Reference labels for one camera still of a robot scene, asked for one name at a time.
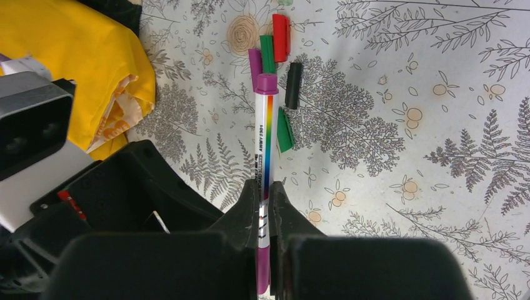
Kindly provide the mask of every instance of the yellow fabric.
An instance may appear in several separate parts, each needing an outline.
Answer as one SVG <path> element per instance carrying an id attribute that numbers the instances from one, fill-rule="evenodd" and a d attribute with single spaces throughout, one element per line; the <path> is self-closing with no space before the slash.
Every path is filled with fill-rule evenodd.
<path id="1" fill-rule="evenodd" d="M 120 150 L 127 144 L 127 137 L 124 133 L 118 135 L 114 139 L 105 142 L 96 150 L 90 152 L 90 156 L 95 160 L 105 160 L 110 155 Z"/>
<path id="2" fill-rule="evenodd" d="M 81 149 L 89 149 L 107 120 L 123 115 L 113 104 L 118 96 L 125 106 L 134 101 L 140 118 L 153 110 L 153 67 L 138 38 L 118 22 L 73 0 L 17 0 L 2 2 L 0 28 L 0 53 L 30 54 L 54 79 L 77 82 L 68 138 Z M 128 123 L 121 128 L 135 125 Z M 127 143 L 121 131 L 106 136 L 112 140 L 92 152 L 99 159 Z"/>

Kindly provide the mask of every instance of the black marker cap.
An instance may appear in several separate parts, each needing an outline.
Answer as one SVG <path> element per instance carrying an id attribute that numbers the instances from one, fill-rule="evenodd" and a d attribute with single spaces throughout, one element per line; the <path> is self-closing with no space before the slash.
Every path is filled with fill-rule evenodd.
<path id="1" fill-rule="evenodd" d="M 304 66 L 300 62 L 292 62 L 289 67 L 285 93 L 285 106 L 289 109 L 298 108 L 298 95 L 300 93 L 303 67 Z"/>

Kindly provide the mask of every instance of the red marker cap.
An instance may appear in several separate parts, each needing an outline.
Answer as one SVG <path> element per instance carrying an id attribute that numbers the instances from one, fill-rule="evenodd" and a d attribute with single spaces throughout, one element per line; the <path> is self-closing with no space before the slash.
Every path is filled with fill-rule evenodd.
<path id="1" fill-rule="evenodd" d="M 272 15 L 274 28 L 274 62 L 283 63 L 291 53 L 291 24 L 289 18 L 281 14 Z"/>

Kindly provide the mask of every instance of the green cap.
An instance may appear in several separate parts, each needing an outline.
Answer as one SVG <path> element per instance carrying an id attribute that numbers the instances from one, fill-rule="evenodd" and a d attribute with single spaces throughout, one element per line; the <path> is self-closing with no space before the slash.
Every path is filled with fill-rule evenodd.
<path id="1" fill-rule="evenodd" d="M 294 147 L 294 134 L 289 123 L 289 117 L 285 115 L 285 112 L 280 107 L 278 109 L 278 144 L 280 151 L 283 153 L 292 147 Z"/>
<path id="2" fill-rule="evenodd" d="M 263 73 L 276 74 L 276 64 L 274 63 L 273 36 L 260 36 L 261 59 L 263 62 Z"/>

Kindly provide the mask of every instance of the purple marker cap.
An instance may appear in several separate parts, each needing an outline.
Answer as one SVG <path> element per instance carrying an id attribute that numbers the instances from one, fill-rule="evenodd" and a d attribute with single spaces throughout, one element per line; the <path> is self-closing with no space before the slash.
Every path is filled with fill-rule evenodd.
<path id="1" fill-rule="evenodd" d="M 263 295 L 271 283 L 271 249 L 257 249 L 257 294 Z"/>
<path id="2" fill-rule="evenodd" d="M 2 53 L 0 53 L 0 63 L 3 62 L 3 61 L 10 61 L 11 58 L 3 55 Z"/>
<path id="3" fill-rule="evenodd" d="M 261 62 L 261 51 L 258 49 L 249 49 L 250 73 L 252 75 L 252 90 L 255 91 L 258 86 L 258 75 L 263 73 Z"/>
<path id="4" fill-rule="evenodd" d="M 278 91 L 278 76 L 276 74 L 260 74 L 257 76 L 257 86 L 254 91 L 261 95 L 276 95 Z"/>

